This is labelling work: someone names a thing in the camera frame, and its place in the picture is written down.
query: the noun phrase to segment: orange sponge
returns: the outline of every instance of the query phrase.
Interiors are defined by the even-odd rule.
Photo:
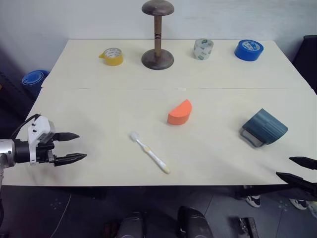
[[[191,103],[185,100],[168,114],[167,122],[171,125],[182,125],[188,120],[191,111]]]

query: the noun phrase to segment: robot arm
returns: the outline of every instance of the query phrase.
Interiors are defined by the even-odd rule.
[[[0,139],[0,181],[3,170],[16,163],[53,163],[54,166],[67,165],[79,161],[87,154],[68,154],[57,157],[53,154],[54,141],[68,141],[78,138],[74,133],[56,133],[54,124],[46,117],[38,116],[28,127],[28,141],[20,139]]]

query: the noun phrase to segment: blue tape roll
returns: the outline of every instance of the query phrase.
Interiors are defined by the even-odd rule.
[[[24,87],[32,94],[34,98],[40,93],[42,83],[50,72],[45,70],[35,70],[26,74],[22,79]]]
[[[255,61],[258,59],[263,50],[264,47],[259,42],[253,40],[242,40],[239,41],[234,54],[239,59],[245,61]]]

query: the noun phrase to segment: white toothbrush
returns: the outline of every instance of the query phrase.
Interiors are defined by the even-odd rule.
[[[132,131],[130,133],[130,137],[133,141],[136,141],[142,147],[144,152],[147,153],[154,160],[154,162],[160,167],[161,170],[163,170],[164,173],[166,174],[170,173],[170,170],[167,167],[166,163],[163,160],[161,160],[159,157],[157,157],[156,154],[154,154],[152,150],[149,148],[149,146],[143,144],[140,141],[138,133],[136,133],[135,131]]]

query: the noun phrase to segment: mug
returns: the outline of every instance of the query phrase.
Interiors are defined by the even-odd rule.
[[[288,128],[266,110],[259,110],[241,128],[240,134],[253,146],[269,145],[281,138]]]

